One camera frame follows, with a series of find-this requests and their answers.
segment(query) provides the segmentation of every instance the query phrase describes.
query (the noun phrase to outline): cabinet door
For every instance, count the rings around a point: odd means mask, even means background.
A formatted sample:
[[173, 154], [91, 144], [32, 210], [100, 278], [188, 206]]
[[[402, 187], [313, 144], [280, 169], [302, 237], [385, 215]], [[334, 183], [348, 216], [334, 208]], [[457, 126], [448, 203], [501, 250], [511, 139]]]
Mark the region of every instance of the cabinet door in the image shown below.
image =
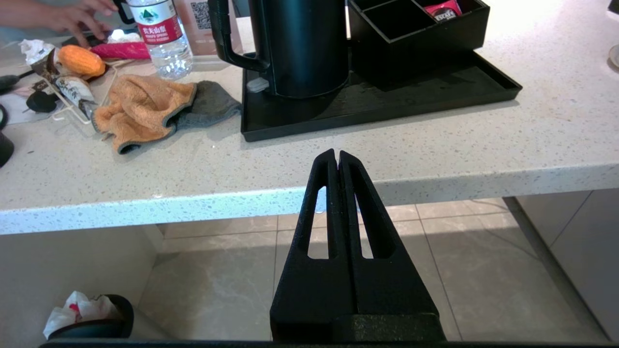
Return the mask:
[[608, 335], [619, 341], [619, 189], [594, 191], [551, 250]]
[[591, 191], [536, 194], [516, 199], [546, 245], [552, 246]]

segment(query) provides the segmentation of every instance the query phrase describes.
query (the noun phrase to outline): microfiber cloth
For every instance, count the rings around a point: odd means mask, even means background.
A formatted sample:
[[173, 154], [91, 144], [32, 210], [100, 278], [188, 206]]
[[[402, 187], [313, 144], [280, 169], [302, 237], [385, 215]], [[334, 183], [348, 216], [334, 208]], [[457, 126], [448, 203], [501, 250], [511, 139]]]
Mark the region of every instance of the microfiber cloth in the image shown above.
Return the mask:
[[113, 148], [126, 154], [179, 128], [210, 126], [239, 110], [240, 104], [215, 82], [177, 84], [123, 75], [110, 89], [110, 104], [95, 111], [92, 124], [100, 133], [113, 134]]

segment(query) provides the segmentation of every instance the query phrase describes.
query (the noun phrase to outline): person's hand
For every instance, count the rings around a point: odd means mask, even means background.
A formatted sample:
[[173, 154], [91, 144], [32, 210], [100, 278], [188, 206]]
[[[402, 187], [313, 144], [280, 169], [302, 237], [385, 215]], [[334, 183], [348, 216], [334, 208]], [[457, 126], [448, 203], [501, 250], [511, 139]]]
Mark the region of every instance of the person's hand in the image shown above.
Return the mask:
[[94, 18], [96, 12], [104, 15], [112, 15], [118, 8], [111, 0], [81, 0], [80, 3], [70, 6], [53, 7], [52, 13], [47, 15], [49, 19], [47, 27], [57, 32], [70, 32], [80, 46], [88, 47], [88, 41], [82, 30], [90, 29], [99, 40], [103, 40], [104, 31], [109, 31], [109, 25]]

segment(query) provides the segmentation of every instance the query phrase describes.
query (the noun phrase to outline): orange towel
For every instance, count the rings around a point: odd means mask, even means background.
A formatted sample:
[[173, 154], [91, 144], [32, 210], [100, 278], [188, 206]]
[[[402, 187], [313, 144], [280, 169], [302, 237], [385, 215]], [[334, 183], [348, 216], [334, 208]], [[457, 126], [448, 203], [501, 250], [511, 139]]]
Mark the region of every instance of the orange towel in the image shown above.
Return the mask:
[[99, 133], [114, 134], [112, 146], [125, 154], [174, 134], [170, 119], [193, 103], [196, 89], [153, 76], [120, 76], [110, 89], [110, 104], [95, 110], [92, 124]]

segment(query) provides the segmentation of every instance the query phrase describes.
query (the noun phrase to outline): plastic water bottle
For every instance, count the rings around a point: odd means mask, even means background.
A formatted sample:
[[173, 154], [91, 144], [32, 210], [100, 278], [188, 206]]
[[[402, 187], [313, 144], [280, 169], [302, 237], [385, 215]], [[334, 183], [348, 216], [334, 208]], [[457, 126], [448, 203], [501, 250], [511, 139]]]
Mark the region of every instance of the plastic water bottle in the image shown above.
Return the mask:
[[167, 80], [187, 76], [193, 65], [193, 54], [172, 0], [127, 0], [127, 3], [159, 76]]

